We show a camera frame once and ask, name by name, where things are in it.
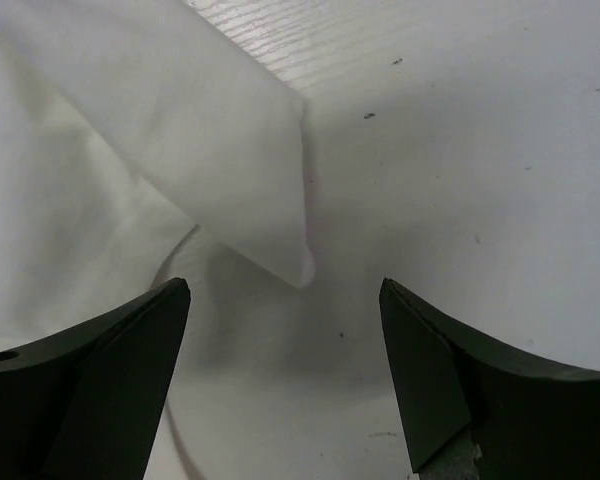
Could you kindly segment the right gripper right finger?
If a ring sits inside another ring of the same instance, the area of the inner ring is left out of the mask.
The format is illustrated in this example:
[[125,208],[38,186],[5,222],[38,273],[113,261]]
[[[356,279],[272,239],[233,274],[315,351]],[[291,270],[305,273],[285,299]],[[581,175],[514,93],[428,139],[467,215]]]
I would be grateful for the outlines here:
[[422,479],[600,479],[600,371],[556,362],[382,282],[384,342]]

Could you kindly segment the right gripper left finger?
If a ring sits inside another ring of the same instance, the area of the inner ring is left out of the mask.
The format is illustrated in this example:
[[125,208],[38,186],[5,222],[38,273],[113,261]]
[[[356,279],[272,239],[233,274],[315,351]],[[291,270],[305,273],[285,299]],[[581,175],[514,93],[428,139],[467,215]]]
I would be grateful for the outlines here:
[[174,278],[0,352],[0,479],[141,479],[190,306]]

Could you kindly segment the white t-shirt black graphic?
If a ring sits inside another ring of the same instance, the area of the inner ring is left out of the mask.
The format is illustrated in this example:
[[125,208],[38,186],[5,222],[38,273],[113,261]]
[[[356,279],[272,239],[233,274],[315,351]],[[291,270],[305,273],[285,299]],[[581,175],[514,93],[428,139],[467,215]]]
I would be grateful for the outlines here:
[[209,234],[307,285],[300,97],[182,1],[0,1],[0,352]]

